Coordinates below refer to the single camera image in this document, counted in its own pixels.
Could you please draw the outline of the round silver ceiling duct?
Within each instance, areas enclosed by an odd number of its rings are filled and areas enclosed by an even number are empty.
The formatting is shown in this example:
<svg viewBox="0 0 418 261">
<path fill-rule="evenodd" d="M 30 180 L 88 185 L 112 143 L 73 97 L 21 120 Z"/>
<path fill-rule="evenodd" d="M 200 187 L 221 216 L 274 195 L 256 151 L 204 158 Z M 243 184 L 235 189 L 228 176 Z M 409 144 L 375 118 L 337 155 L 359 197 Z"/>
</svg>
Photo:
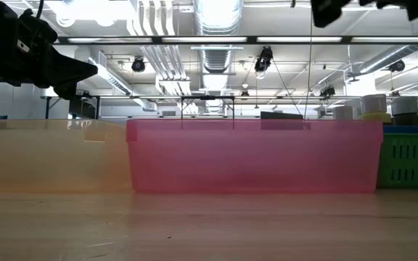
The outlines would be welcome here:
<svg viewBox="0 0 418 261">
<path fill-rule="evenodd" d="M 199 36 L 235 36 L 242 20 L 243 0 L 194 0 L 194 21 Z M 208 95 L 225 93 L 234 51 L 229 45 L 200 52 L 202 84 Z"/>
</svg>

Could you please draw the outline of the pink translucent plastic bin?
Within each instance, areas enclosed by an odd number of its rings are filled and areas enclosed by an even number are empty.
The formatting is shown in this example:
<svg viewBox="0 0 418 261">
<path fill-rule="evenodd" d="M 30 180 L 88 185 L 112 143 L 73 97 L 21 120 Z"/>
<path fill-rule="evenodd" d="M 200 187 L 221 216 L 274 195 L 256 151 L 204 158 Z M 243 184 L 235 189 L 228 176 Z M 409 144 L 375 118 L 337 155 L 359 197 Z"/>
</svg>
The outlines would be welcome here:
<svg viewBox="0 0 418 261">
<path fill-rule="evenodd" d="M 362 120 L 129 120 L 132 185 L 153 193 L 371 193 L 383 125 Z"/>
</svg>

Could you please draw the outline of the table with black box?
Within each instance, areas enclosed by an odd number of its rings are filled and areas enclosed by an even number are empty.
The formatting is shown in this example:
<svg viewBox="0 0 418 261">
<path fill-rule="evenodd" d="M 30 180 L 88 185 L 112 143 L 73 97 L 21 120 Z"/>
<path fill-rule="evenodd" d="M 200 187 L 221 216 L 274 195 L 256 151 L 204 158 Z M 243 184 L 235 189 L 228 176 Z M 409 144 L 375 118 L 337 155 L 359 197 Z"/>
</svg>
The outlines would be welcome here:
<svg viewBox="0 0 418 261">
<path fill-rule="evenodd" d="M 65 100 L 57 96 L 42 96 L 44 100 L 44 118 L 45 119 L 97 119 L 96 98 Z"/>
</svg>

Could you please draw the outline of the flat dark box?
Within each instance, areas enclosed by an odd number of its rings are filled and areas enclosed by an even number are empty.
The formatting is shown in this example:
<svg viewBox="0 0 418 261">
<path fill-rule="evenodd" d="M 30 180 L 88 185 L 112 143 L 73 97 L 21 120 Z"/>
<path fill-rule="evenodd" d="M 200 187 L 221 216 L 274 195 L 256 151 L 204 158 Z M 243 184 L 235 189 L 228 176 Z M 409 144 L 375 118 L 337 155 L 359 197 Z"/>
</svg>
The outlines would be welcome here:
<svg viewBox="0 0 418 261">
<path fill-rule="evenodd" d="M 303 128 L 303 116 L 283 112 L 261 112 L 263 130 L 300 130 Z"/>
</svg>

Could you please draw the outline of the overhead crossbar with light strips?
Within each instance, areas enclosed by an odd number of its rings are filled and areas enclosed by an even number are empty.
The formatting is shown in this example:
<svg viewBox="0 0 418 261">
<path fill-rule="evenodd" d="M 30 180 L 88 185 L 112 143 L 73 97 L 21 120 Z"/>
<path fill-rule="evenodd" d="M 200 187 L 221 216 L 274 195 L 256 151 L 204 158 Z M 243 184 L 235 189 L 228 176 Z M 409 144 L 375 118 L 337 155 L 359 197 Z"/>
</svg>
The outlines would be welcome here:
<svg viewBox="0 0 418 261">
<path fill-rule="evenodd" d="M 418 45 L 418 36 L 60 36 L 56 45 Z"/>
</svg>

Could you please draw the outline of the white ceiling pipes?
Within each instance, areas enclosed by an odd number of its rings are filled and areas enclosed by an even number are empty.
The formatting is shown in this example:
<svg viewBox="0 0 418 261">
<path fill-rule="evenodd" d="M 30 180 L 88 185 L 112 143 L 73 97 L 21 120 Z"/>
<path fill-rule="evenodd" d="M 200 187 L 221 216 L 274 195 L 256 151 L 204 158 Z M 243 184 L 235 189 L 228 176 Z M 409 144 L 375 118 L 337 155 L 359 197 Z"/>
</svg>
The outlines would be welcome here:
<svg viewBox="0 0 418 261">
<path fill-rule="evenodd" d="M 174 36 L 173 0 L 129 0 L 134 16 L 129 33 L 138 36 Z M 155 85 L 162 94 L 189 96 L 191 80 L 177 46 L 141 46 L 140 50 L 156 72 Z"/>
</svg>

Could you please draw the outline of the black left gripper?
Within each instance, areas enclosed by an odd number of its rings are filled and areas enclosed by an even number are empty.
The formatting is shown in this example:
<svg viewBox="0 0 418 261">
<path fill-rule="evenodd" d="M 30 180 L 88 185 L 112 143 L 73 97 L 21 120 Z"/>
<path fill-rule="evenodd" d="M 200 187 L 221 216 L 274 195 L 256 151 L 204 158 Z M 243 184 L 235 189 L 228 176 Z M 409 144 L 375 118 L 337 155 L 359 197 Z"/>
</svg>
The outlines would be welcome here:
<svg viewBox="0 0 418 261">
<path fill-rule="evenodd" d="M 50 25 L 25 10 L 15 20 L 12 34 L 16 66 L 25 78 L 40 87 L 54 86 L 54 92 L 65 100 L 77 99 L 77 84 L 98 73 L 96 65 L 60 54 L 52 44 L 57 33 Z"/>
</svg>

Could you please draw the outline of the slanted silver ceiling duct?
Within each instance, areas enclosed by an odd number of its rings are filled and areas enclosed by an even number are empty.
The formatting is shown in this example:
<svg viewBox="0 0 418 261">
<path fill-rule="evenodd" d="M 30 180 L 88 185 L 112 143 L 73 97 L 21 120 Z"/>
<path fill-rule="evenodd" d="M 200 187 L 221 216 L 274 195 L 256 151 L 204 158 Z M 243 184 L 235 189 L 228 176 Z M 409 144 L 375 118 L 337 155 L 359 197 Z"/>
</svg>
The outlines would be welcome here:
<svg viewBox="0 0 418 261">
<path fill-rule="evenodd" d="M 370 60 L 365 61 L 364 63 L 359 65 L 356 68 L 356 70 L 353 70 L 353 72 L 348 73 L 348 76 L 356 77 L 360 75 L 374 73 L 377 70 L 381 70 L 384 67 L 388 67 L 396 62 L 399 62 L 404 57 L 407 57 L 417 51 L 418 43 L 396 45 L 371 58 Z"/>
</svg>

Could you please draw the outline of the small slotted plastic basket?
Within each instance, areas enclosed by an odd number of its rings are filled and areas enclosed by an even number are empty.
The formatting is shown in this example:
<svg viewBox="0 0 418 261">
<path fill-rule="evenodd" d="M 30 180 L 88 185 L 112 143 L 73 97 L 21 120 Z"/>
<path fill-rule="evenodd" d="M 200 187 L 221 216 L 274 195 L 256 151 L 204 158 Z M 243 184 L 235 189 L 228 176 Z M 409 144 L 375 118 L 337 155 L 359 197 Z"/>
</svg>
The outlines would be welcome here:
<svg viewBox="0 0 418 261">
<path fill-rule="evenodd" d="M 383 127 L 378 188 L 418 188 L 418 126 Z"/>
</svg>

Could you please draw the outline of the yellow paint bottle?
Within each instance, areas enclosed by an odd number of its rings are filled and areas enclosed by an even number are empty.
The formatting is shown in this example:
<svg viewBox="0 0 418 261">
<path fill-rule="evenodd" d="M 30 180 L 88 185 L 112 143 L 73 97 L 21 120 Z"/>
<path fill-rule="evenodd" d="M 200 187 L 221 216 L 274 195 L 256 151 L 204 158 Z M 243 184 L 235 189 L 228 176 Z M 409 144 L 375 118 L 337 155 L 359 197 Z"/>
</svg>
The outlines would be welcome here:
<svg viewBox="0 0 418 261">
<path fill-rule="evenodd" d="M 376 120 L 384 124 L 391 124 L 391 115 L 387 111 L 387 97 L 385 94 L 370 94 L 361 97 L 360 120 Z"/>
</svg>

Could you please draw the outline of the orange translucent plastic bin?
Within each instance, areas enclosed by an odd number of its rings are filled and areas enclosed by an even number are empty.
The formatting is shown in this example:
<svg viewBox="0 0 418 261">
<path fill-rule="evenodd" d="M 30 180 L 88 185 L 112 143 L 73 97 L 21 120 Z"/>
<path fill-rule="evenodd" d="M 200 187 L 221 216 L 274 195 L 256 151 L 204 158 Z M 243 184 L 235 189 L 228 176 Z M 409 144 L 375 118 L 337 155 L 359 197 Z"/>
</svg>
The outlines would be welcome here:
<svg viewBox="0 0 418 261">
<path fill-rule="evenodd" d="M 103 120 L 0 120 L 0 193 L 129 190 L 122 125 Z"/>
</svg>

